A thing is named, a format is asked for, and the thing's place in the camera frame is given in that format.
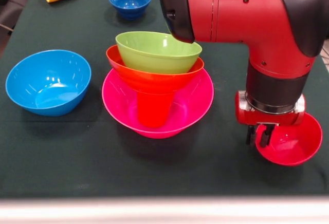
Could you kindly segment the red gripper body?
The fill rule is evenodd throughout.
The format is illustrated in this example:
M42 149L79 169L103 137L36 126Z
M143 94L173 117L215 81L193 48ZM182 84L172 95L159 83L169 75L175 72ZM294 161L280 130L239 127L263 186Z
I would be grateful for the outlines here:
M301 124L305 111L306 100L304 94L295 103L294 108L284 114L270 114L252 107L246 100L246 91L241 90L235 94L235 115L237 121L246 125L278 124L281 126Z

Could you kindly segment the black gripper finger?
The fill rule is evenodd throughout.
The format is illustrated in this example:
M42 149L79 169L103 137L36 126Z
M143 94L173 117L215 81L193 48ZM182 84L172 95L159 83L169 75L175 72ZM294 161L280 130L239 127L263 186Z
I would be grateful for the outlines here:
M261 135L260 147L266 147L270 144L271 135L275 128L275 124L265 124L265 130Z
M250 146L254 146L255 144L255 129L256 126L249 125L247 130L247 138L246 138L246 144Z

